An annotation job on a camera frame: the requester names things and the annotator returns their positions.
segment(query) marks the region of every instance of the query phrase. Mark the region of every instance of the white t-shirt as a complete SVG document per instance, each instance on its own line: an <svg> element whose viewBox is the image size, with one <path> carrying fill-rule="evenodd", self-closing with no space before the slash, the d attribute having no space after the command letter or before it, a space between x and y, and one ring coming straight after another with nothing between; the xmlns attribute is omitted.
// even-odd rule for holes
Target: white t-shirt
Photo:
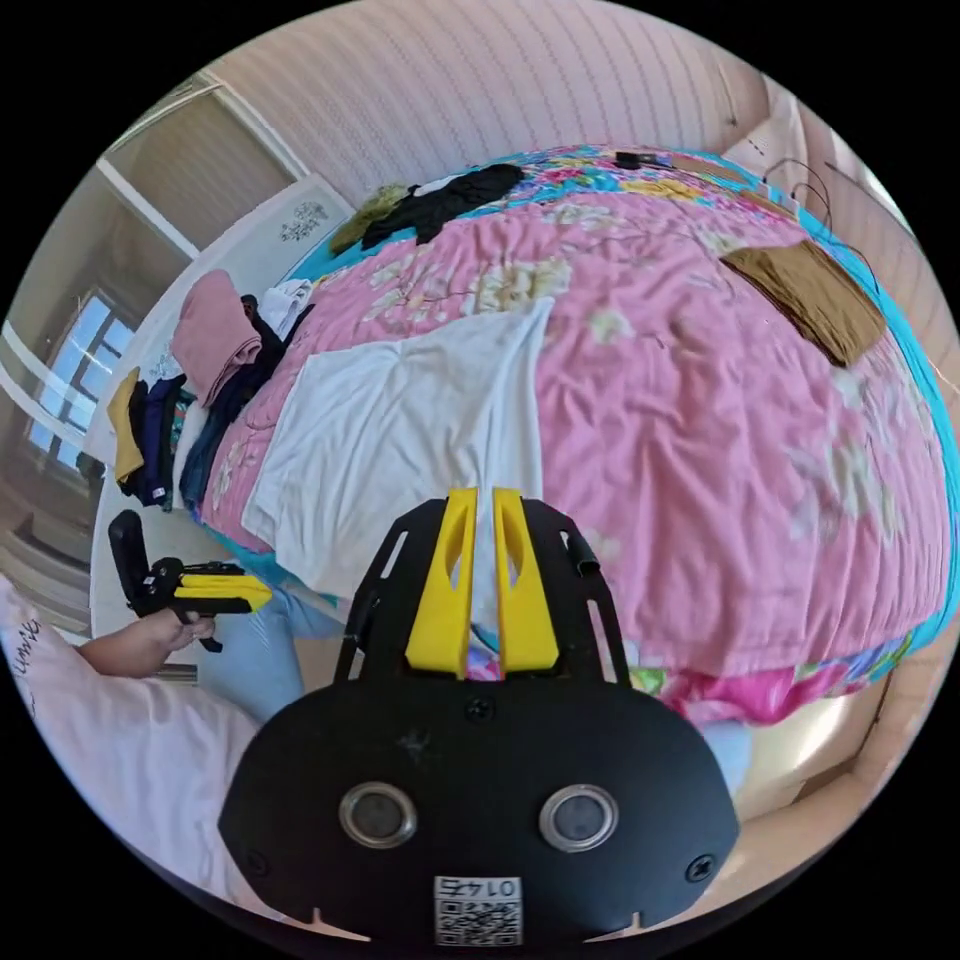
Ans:
<svg viewBox="0 0 960 960"><path fill-rule="evenodd" d="M217 818L256 724L202 690L103 677L0 577L3 651L50 752L111 830L189 883L265 916Z"/></svg>

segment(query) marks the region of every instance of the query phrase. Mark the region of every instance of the bed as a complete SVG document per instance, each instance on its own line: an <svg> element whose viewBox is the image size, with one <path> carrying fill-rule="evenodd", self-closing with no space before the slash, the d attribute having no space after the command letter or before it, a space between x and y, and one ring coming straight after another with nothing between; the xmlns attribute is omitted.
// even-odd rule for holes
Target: bed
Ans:
<svg viewBox="0 0 960 960"><path fill-rule="evenodd" d="M543 496L603 564L634 685L698 724L777 723L879 679L954 616L952 428L908 324L822 224L744 196L756 178L718 157L673 153L705 174L613 154L503 158L520 185L429 243L404 231L308 256L293 273L316 281L313 310L225 435L197 520L268 582L304 589L242 518L308 358L553 298L535 384ZM887 321L848 369L719 263L811 237ZM313 586L345 618L350 597ZM477 634L471 675L495 679L496 636Z"/></svg>

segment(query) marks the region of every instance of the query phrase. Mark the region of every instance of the light blue pants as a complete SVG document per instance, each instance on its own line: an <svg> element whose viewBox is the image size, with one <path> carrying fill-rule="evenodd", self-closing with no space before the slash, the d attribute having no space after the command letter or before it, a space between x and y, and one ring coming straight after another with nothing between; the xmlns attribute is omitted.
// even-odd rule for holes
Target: light blue pants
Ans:
<svg viewBox="0 0 960 960"><path fill-rule="evenodd" d="M199 649L197 683L266 723L304 694L294 637L333 643L343 626L283 590L256 613L221 614L220 653Z"/></svg>

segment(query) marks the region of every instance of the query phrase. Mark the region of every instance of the pink floral quilt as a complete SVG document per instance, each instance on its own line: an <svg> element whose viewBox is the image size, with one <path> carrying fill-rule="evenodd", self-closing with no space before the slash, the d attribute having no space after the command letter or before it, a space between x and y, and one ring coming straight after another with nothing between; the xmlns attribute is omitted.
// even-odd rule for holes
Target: pink floral quilt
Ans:
<svg viewBox="0 0 960 960"><path fill-rule="evenodd" d="M889 333L835 368L720 263L807 238L797 223L705 181L673 183L457 220L327 278L224 438L203 522L270 549L240 518L312 353L552 296L537 374L544 498L592 542L636 670L682 673L689 700L707 696L696 683L794 678L903 638L943 604L950 551L926 401Z"/></svg>

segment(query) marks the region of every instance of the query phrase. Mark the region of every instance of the leg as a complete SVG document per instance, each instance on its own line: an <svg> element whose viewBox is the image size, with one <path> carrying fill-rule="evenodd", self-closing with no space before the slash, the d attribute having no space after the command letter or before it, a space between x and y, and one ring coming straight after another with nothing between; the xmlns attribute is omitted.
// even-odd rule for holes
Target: leg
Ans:
<svg viewBox="0 0 960 960"><path fill-rule="evenodd" d="M294 637L335 637L342 627L283 590L255 614L217 617L220 653L200 649L198 683L259 723L303 696Z"/></svg>
<svg viewBox="0 0 960 960"><path fill-rule="evenodd" d="M743 786L753 759L753 734L750 728L736 720L708 723L700 734L717 758L731 796Z"/></svg>

